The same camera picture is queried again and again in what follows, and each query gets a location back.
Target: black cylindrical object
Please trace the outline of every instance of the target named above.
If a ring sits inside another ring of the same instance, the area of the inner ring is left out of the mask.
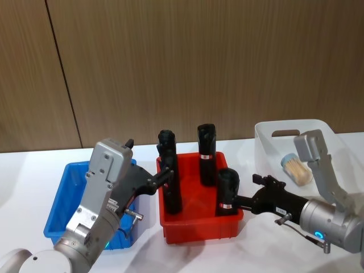
[[[168,184],[163,185],[164,207],[167,213],[176,214],[182,211],[182,197],[178,173],[176,153],[176,137],[172,131],[162,130],[158,135],[157,149],[160,156],[161,169],[168,167],[173,170],[173,178]]]
[[[239,175],[230,168],[220,169],[217,179],[216,216],[234,215],[238,209],[233,207],[233,199],[239,190]]]
[[[214,124],[202,124],[197,128],[200,156],[200,180],[202,185],[216,185],[216,129]]]

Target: table surface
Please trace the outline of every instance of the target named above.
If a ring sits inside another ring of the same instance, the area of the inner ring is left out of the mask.
[[[364,133],[338,135],[364,163]],[[179,143],[177,152],[196,152],[197,143]],[[251,182],[256,172],[254,140],[223,140],[217,151],[240,176],[239,194],[252,196],[259,186]],[[156,173],[155,145],[135,146],[134,159]],[[32,253],[51,249],[43,235],[49,211],[66,164],[89,160],[92,149],[0,154],[0,257],[12,249]],[[129,249],[104,251],[90,272],[361,272],[359,254],[332,246],[331,254],[303,239],[291,229],[274,224],[277,216],[245,212],[236,238],[168,245],[159,224],[158,196],[140,196],[138,240]]]

